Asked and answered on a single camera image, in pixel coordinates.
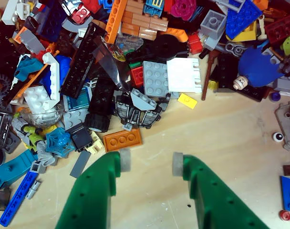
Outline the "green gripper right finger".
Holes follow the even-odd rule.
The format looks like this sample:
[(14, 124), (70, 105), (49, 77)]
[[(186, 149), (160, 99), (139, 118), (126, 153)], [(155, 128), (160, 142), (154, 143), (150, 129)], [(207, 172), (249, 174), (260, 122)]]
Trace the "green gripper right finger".
[(267, 229), (268, 226), (193, 155), (174, 152), (172, 173), (188, 182), (200, 229)]

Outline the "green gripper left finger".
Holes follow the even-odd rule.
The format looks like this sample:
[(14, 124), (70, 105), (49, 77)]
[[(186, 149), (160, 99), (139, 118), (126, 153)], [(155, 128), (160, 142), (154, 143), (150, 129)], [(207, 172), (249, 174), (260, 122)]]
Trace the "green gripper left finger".
[(116, 179), (130, 169), (129, 149), (109, 152), (97, 159), (76, 179), (56, 228), (109, 229)]

